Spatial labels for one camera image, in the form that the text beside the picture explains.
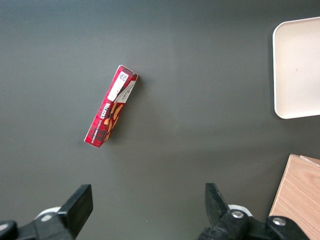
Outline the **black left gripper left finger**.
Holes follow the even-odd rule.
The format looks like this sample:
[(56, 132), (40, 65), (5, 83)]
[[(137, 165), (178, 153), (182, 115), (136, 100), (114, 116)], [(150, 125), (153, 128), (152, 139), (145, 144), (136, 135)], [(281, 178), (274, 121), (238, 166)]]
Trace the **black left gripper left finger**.
[(62, 205), (40, 212), (30, 223), (0, 222), (2, 240), (75, 240), (93, 211), (92, 186), (81, 185)]

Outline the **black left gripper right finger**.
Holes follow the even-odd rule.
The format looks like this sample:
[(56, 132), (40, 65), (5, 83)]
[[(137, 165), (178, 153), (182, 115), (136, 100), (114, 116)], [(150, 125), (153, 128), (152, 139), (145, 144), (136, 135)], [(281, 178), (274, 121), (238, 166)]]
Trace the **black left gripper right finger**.
[(198, 240), (309, 239), (290, 218), (272, 215), (260, 222), (245, 207), (228, 205), (214, 183), (205, 184), (205, 209), (210, 227), (199, 234)]

